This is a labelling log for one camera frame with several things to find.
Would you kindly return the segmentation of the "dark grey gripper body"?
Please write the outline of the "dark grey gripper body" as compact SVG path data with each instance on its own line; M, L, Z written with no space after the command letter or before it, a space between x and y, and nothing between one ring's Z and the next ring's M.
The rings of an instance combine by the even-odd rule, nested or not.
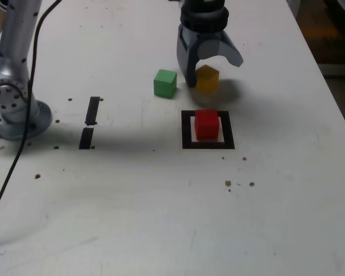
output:
M215 39L222 38L222 32L214 32L214 33L198 33L193 32L190 30L186 30L186 42L194 42L201 38L209 38L214 37Z

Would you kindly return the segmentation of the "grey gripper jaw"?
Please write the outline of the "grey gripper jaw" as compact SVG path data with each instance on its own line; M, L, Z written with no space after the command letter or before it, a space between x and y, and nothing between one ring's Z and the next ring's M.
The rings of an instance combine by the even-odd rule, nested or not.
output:
M231 65L240 67L244 60L225 31L204 38L198 47L198 58L205 60L215 56L225 57Z
M197 83L196 65L200 60L198 57L199 42L198 33L183 25L178 27L177 61L189 88L194 88Z

